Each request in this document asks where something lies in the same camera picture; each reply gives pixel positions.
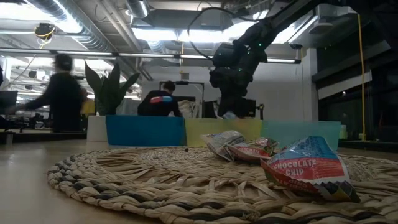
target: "plastic bin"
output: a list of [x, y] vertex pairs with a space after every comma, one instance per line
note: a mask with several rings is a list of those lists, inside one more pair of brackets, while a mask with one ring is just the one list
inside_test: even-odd
[[341, 123], [339, 121], [264, 121], [261, 136], [287, 146], [308, 136], [324, 137], [330, 148], [338, 148]]
[[239, 131], [247, 140], [260, 137], [261, 121], [255, 119], [186, 119], [187, 146], [200, 147], [206, 143], [202, 134], [219, 134], [224, 131]]
[[113, 146], [184, 146], [183, 118], [107, 116], [108, 143]]

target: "black jacket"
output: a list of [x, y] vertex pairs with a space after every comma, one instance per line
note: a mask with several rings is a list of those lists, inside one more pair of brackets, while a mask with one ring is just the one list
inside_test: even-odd
[[43, 95], [25, 107], [34, 110], [50, 105], [55, 132], [81, 131], [80, 110], [83, 100], [79, 83], [69, 73], [57, 73], [51, 76]]
[[[150, 103], [150, 99], [157, 96], [170, 96], [172, 101], [167, 103]], [[168, 116], [171, 111], [173, 111], [174, 116], [182, 116], [178, 102], [170, 93], [162, 90], [150, 91], [138, 106], [138, 115], [141, 116]]]

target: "snake plant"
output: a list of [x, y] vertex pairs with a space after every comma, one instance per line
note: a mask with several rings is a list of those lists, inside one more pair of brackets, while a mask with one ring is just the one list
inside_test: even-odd
[[135, 73], [127, 81], [120, 83], [120, 66], [118, 63], [114, 65], [108, 77], [102, 76], [100, 78], [87, 63], [85, 73], [87, 82], [94, 91], [96, 110], [101, 116], [116, 114], [116, 108], [140, 75]]

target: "computer monitor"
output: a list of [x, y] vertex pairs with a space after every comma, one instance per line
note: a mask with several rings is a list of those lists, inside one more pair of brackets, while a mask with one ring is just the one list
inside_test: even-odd
[[17, 105], [18, 91], [0, 91], [0, 115], [5, 115], [7, 108]]

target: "person in black jacket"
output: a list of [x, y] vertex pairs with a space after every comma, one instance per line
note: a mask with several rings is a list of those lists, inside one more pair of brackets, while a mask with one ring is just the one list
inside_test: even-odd
[[163, 84], [163, 90], [150, 91], [138, 106], [138, 115], [168, 116], [173, 111], [174, 116], [181, 117], [178, 102], [172, 96], [174, 90], [174, 82], [167, 81]]
[[67, 55], [56, 55], [55, 74], [51, 76], [46, 91], [25, 105], [8, 109], [9, 114], [17, 110], [34, 110], [50, 105], [54, 132], [81, 131], [80, 110], [83, 104], [81, 87], [70, 71], [73, 59]]

